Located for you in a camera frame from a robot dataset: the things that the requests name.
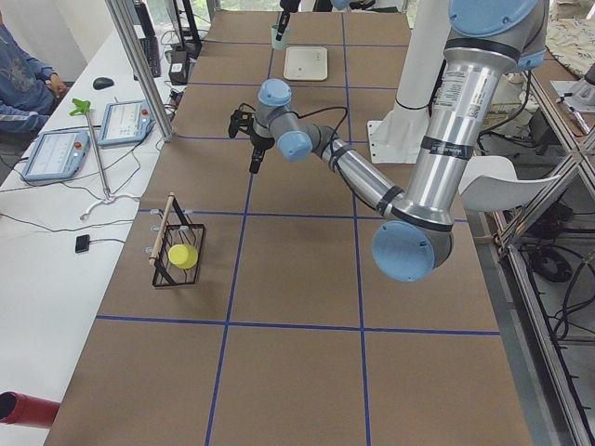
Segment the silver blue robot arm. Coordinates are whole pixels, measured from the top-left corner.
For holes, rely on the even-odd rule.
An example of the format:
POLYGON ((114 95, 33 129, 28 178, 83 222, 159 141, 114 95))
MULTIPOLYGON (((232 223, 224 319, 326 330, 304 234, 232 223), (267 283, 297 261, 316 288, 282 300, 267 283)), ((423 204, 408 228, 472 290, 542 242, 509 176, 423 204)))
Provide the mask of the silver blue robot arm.
MULTIPOLYGON (((281 0, 280 8, 282 9, 281 16, 276 24, 275 32, 273 33, 274 40, 280 42, 284 37, 284 33, 287 29, 292 13, 297 13, 299 10, 300 0, 281 0)), ((331 0, 323 1, 320 6, 319 1, 315 2, 315 12, 330 12, 333 8, 343 10, 347 7, 351 9, 368 9, 376 3, 375 0, 369 1, 343 1, 343 0, 331 0)))
POLYGON ((385 218, 372 242, 378 268, 400 282, 425 278, 452 251, 451 205, 500 76, 542 62, 548 13, 546 1, 450 2, 446 70, 406 190, 341 140, 336 130, 303 122, 290 105, 290 86, 280 79, 262 84, 248 120, 250 172, 258 172, 272 146, 290 162, 317 155, 385 218))

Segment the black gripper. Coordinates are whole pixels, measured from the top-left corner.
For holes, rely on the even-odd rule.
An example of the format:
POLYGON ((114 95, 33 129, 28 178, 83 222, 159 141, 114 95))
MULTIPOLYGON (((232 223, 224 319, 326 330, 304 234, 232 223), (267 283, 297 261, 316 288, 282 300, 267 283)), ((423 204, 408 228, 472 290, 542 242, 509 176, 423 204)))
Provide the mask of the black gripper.
POLYGON ((282 9, 283 12, 279 18, 278 23, 277 23, 276 34, 275 34, 276 41, 278 41, 278 42, 282 41, 282 39, 284 37, 285 30, 286 30, 288 23, 290 21, 290 13, 298 12, 300 3, 301 3, 301 0, 281 0, 280 1, 280 8, 282 9))
POLYGON ((272 138, 264 138, 256 131, 252 130, 250 133, 250 141, 253 146, 253 152, 249 172, 256 175, 259 172, 266 151, 272 147, 272 138))

